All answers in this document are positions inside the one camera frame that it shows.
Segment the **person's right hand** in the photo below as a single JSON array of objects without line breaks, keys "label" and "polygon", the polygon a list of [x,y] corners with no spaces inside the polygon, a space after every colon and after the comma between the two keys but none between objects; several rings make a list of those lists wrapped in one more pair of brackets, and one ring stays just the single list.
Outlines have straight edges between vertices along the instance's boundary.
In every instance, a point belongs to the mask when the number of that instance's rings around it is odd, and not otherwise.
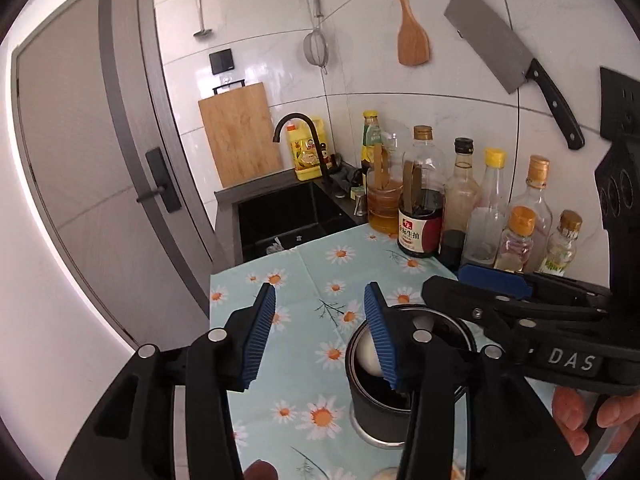
[{"label": "person's right hand", "polygon": [[[608,398],[597,414],[600,428],[617,428],[608,447],[609,453],[619,453],[634,433],[639,423],[639,393],[631,396]],[[552,416],[576,456],[588,448],[589,437],[584,430],[587,421],[587,405],[577,390],[556,387],[552,399]]]}]

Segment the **person's left hand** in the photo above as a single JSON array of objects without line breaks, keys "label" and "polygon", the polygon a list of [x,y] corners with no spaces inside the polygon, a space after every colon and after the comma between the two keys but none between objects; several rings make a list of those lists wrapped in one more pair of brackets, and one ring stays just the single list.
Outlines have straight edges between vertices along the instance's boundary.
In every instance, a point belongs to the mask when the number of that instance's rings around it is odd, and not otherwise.
[{"label": "person's left hand", "polygon": [[278,480],[277,469],[264,460],[255,460],[244,471],[245,480]]}]

